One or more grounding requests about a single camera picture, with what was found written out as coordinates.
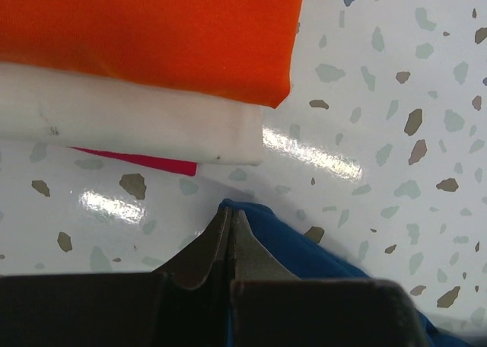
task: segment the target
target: red cloth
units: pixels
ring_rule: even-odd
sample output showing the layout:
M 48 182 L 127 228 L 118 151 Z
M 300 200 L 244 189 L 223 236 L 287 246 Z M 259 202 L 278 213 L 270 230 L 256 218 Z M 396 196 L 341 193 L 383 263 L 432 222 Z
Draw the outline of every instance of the red cloth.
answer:
M 100 155 L 107 158 L 120 159 L 121 161 L 140 164 L 141 166 L 155 168 L 156 170 L 165 170 L 174 174 L 185 174 L 187 176 L 194 176 L 196 174 L 197 164 L 193 162 L 177 161 L 174 159 L 164 159 L 149 157 L 147 155 L 137 154 L 120 154 L 112 153 L 110 151 L 92 151 L 91 149 L 75 148 L 86 153 Z

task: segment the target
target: terrazzo surface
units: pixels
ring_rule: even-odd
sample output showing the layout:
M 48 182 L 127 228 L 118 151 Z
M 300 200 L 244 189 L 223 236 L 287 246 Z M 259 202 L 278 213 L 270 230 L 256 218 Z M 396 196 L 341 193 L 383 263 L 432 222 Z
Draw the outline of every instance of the terrazzo surface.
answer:
M 486 37 L 484 0 L 304 0 L 258 167 L 188 178 L 2 140 L 0 273 L 149 271 L 230 197 L 487 336 Z

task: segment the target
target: speckled tabletop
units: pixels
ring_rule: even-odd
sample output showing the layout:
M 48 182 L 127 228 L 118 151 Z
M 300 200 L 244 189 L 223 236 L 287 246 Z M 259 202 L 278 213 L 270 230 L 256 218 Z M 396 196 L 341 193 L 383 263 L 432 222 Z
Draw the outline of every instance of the speckled tabletop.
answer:
M 486 37 L 485 0 L 304 0 L 258 167 L 188 178 L 0 141 L 0 273 L 148 271 L 230 197 L 322 228 L 439 327 L 485 336 Z

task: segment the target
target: orange cloth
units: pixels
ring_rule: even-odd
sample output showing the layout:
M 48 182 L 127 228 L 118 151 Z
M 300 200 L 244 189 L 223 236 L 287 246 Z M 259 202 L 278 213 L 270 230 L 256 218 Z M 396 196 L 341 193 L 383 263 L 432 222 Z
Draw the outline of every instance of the orange cloth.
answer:
M 301 0 L 0 0 L 0 60 L 277 107 Z

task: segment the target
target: folded white fabric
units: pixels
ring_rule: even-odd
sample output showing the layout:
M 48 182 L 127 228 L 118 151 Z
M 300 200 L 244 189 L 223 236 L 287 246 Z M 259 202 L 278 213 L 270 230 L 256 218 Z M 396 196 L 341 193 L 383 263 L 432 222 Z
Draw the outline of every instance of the folded white fabric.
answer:
M 199 163 L 258 164 L 255 105 L 0 63 L 0 137 Z

